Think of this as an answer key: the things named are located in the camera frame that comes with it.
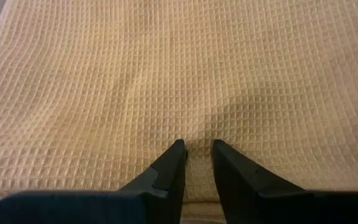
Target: black plastic piece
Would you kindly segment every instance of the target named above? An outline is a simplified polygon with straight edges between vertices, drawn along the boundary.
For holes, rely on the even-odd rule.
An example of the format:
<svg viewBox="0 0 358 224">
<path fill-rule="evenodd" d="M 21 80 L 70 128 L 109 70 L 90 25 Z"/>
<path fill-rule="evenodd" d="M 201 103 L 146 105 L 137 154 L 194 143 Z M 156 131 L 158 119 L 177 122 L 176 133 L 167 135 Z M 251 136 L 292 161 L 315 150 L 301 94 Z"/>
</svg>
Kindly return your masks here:
<svg viewBox="0 0 358 224">
<path fill-rule="evenodd" d="M 179 223 L 186 150 L 176 140 L 116 192 L 26 191 L 0 201 L 0 224 Z"/>
<path fill-rule="evenodd" d="M 216 187 L 227 223 L 358 223 L 358 192 L 304 190 L 222 140 L 213 143 Z"/>
</svg>

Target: grid pattern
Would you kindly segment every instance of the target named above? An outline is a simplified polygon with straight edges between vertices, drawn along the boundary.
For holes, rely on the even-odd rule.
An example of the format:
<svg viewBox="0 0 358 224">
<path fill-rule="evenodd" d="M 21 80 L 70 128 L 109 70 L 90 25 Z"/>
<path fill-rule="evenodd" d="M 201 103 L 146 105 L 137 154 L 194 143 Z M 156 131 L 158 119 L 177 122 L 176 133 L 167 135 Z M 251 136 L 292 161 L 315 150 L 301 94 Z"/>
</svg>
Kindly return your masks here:
<svg viewBox="0 0 358 224">
<path fill-rule="evenodd" d="M 214 138 L 304 188 L 358 190 L 358 1 L 7 0 L 0 197 L 115 190 L 178 138 L 204 215 Z"/>
</svg>

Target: fabric texture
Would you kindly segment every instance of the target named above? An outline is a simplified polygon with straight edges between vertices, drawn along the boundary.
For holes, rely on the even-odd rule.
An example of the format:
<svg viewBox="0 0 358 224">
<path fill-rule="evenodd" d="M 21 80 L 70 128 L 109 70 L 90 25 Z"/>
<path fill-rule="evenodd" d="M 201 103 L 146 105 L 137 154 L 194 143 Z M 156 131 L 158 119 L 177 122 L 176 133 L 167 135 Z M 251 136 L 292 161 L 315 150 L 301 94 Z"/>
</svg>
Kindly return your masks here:
<svg viewBox="0 0 358 224">
<path fill-rule="evenodd" d="M 116 190 L 178 138 L 184 217 L 222 219 L 215 138 L 300 187 L 358 190 L 358 1 L 6 1 L 0 198 Z"/>
</svg>

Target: towel surface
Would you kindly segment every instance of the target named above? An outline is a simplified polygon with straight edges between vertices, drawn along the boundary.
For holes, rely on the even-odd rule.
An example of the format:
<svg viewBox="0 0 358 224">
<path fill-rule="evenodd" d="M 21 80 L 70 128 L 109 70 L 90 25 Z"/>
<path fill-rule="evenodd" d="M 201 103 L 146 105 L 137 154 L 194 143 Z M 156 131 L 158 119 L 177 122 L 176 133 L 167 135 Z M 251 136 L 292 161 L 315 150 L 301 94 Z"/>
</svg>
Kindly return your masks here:
<svg viewBox="0 0 358 224">
<path fill-rule="evenodd" d="M 116 190 L 178 138 L 186 217 L 222 215 L 215 138 L 300 187 L 358 190 L 358 1 L 6 1 L 0 198 Z"/>
</svg>

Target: yellow towel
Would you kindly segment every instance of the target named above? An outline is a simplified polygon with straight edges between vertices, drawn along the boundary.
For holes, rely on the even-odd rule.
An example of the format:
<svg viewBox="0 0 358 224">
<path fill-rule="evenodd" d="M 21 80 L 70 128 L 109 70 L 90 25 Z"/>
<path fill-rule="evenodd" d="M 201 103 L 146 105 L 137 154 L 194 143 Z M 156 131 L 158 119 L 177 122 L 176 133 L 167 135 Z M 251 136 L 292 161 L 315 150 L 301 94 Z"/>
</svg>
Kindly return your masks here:
<svg viewBox="0 0 358 224">
<path fill-rule="evenodd" d="M 358 190 L 358 1 L 7 0 L 0 198 L 116 190 L 178 138 L 185 217 L 219 218 L 212 139 Z"/>
</svg>

